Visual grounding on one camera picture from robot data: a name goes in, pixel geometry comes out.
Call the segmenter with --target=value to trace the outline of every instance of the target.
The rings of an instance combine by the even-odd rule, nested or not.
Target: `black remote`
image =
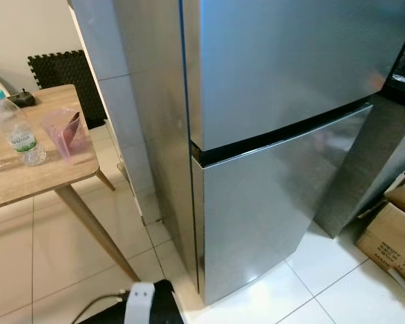
[[[34,106],[35,100],[31,93],[22,89],[22,92],[13,94],[8,97],[10,101],[16,104],[19,108]]]

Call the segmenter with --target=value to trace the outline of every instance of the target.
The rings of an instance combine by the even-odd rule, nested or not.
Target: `plastic water bottle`
[[[0,90],[0,132],[21,154],[25,165],[42,163],[47,154],[43,147],[36,141],[32,128],[21,109],[6,98]]]

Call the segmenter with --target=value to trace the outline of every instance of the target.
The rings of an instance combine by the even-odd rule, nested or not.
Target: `table leg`
[[[115,245],[102,224],[93,215],[85,202],[71,185],[63,186],[54,190],[65,204],[78,216],[88,231],[94,236],[97,242],[107,251],[109,256],[126,272],[134,281],[140,281],[135,271],[129,265],[124,255]]]
[[[108,180],[108,178],[105,176],[105,174],[103,174],[103,172],[101,171],[101,169],[98,169],[96,171],[96,176],[100,179],[100,181],[102,181],[109,189],[111,189],[111,191],[115,190],[114,185]]]

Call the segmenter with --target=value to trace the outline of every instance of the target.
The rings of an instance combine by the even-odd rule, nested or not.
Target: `power cord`
[[[87,306],[81,310],[81,312],[75,317],[75,319],[72,321],[72,324],[75,324],[77,320],[91,307],[93,304],[96,304],[98,301],[106,298],[112,298],[115,297],[117,298],[117,302],[122,302],[123,300],[128,299],[129,296],[129,290],[120,290],[118,294],[105,294],[102,296],[99,296],[98,298],[95,298],[91,302],[88,303]]]

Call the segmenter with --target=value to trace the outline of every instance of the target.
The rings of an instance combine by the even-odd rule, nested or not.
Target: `freezer door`
[[[210,167],[192,160],[198,279],[207,304],[294,252],[369,110]]]
[[[381,89],[405,0],[184,0],[192,141],[252,138]]]

